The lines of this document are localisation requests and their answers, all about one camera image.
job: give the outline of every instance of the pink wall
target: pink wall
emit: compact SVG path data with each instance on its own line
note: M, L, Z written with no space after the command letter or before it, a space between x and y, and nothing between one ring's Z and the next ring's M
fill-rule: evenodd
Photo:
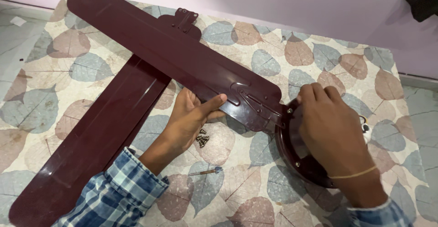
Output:
M55 7L59 0L16 0ZM135 0L391 49L398 70L438 79L438 17L404 0Z

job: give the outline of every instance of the maroon fan motor housing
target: maroon fan motor housing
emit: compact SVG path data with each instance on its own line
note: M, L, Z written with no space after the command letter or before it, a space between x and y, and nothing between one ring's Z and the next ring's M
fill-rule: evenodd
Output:
M68 0L67 6L134 55L18 196L12 224L50 226L70 212L88 180L131 144L171 79L204 100L225 93L220 109L252 131L275 123L288 167L304 180L334 187L298 134L298 103L280 104L277 85L199 43L201 31L192 25L197 13L179 8L157 19L125 0Z

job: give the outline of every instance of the table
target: table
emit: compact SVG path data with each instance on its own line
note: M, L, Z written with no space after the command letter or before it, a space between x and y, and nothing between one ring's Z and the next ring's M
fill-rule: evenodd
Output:
M129 1L159 17L175 9ZM282 102L300 87L333 85L368 117L369 151L385 191L411 220L428 223L428 190L396 65L389 50L199 15L201 43L278 85ZM132 55L68 11L61 0L0 108L0 224L36 172ZM141 154L165 127L181 85L167 86L131 148ZM339 226L346 199L293 176L273 134L230 117L205 124L210 141L191 146L161 175L170 187L143 226ZM219 174L188 174L222 166Z

